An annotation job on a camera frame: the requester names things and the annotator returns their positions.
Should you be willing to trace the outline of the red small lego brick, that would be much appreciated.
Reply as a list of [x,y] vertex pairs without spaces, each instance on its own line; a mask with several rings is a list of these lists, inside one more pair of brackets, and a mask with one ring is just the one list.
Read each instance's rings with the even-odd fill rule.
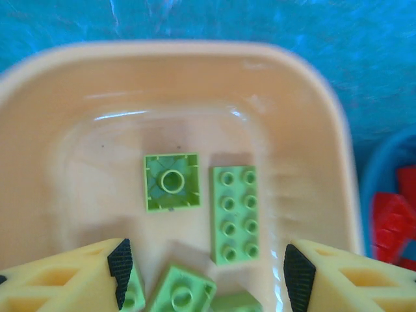
[[416,165],[400,167],[396,170],[398,189],[403,196],[416,196]]

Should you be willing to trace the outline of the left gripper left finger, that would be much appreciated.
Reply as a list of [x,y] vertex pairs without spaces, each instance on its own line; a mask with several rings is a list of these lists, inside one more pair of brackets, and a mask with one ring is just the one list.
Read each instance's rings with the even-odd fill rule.
[[0,270],[0,312],[120,312],[129,239],[109,239]]

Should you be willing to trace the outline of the teal plastic container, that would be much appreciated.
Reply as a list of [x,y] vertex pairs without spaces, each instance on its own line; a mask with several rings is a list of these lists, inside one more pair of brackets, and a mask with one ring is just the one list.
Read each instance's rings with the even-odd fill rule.
[[[372,154],[360,186],[361,221],[365,253],[373,256],[372,201],[377,192],[400,194],[396,171],[416,165],[416,125],[409,126],[385,139]],[[416,196],[404,196],[416,210]]]

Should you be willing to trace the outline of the green long lego brick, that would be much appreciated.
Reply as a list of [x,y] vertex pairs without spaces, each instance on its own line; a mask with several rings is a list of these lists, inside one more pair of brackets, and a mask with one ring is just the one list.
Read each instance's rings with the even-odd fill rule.
[[259,256],[257,173],[254,166],[209,169],[211,259],[218,266]]

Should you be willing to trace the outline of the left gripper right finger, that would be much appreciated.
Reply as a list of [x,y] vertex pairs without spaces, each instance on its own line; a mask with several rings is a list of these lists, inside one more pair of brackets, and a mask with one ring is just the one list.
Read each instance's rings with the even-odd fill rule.
[[416,272],[310,240],[283,261],[292,312],[416,312]]

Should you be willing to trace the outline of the green square lego brick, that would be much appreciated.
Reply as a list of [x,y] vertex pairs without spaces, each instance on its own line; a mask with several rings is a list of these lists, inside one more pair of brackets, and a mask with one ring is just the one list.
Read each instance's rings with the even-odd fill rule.
[[216,297],[209,312],[263,312],[263,306],[250,293],[244,291]]
[[144,312],[207,312],[216,291],[211,278],[171,264],[146,300]]
[[125,300],[120,312],[141,312],[146,305],[146,295],[144,282],[133,258],[133,267],[130,273]]
[[201,205],[198,154],[145,155],[143,165],[147,212],[178,211]]

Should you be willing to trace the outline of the peach plastic container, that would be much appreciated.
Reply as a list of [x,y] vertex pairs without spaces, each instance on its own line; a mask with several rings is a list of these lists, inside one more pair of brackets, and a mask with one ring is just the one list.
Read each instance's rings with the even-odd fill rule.
[[[201,205],[146,211],[145,155],[196,153]],[[254,165],[259,258],[215,265],[209,169]],[[289,312],[286,244],[365,251],[352,140],[337,96],[298,55],[262,44],[54,48],[0,74],[0,269],[131,240],[145,292],[177,263],[218,294]]]

